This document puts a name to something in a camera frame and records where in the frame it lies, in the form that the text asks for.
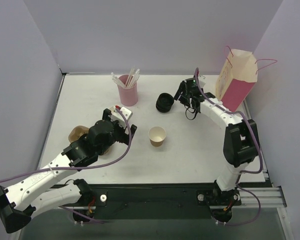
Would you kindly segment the stack of brown paper cups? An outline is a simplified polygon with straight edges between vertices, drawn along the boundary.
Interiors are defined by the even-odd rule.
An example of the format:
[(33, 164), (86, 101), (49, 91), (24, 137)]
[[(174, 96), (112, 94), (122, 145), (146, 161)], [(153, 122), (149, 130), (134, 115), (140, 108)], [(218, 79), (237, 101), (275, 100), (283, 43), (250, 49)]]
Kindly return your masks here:
[(118, 105), (113, 105), (109, 108), (112, 113), (117, 112), (117, 110), (120, 110), (120, 107)]

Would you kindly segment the stack of black lids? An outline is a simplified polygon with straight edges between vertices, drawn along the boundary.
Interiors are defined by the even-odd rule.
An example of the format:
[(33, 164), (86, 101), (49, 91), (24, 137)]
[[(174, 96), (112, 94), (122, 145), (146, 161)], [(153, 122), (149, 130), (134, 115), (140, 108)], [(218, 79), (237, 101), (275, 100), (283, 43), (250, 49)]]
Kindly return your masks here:
[(174, 97), (169, 93), (161, 93), (158, 96), (155, 107), (160, 113), (167, 113), (171, 110), (174, 104)]

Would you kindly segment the single brown paper cup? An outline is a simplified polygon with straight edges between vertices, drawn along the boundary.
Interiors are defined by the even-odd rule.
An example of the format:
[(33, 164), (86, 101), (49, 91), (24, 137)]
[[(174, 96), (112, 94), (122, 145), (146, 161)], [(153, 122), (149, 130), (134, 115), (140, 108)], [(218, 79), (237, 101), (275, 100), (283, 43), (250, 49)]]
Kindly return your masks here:
[(150, 143), (154, 147), (159, 147), (166, 139), (167, 133), (163, 127), (154, 126), (148, 131)]

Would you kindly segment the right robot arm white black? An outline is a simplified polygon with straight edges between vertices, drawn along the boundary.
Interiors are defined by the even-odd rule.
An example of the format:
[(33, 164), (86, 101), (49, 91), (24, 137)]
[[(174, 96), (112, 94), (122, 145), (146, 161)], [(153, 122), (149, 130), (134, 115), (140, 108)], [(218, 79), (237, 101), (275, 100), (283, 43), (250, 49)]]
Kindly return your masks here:
[(247, 119), (243, 112), (227, 109), (213, 94), (204, 93), (196, 76), (181, 81), (174, 100), (192, 109), (195, 117), (202, 113), (224, 130), (225, 167), (209, 197), (223, 204), (235, 195), (242, 175), (255, 175), (263, 170), (257, 124)]

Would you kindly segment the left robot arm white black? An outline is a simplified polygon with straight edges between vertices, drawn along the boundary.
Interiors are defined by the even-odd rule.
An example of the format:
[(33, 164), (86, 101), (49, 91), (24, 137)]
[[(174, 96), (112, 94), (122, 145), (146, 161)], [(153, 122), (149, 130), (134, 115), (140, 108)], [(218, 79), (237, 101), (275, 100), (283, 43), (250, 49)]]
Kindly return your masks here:
[(133, 113), (114, 106), (103, 111), (87, 133), (71, 142), (44, 167), (25, 173), (25, 179), (4, 187), (0, 185), (0, 219), (8, 234), (24, 228), (34, 217), (50, 209), (78, 203), (85, 206), (94, 199), (83, 179), (49, 191), (58, 182), (81, 171), (95, 169), (94, 163), (116, 142), (131, 146), (137, 126), (130, 125)]

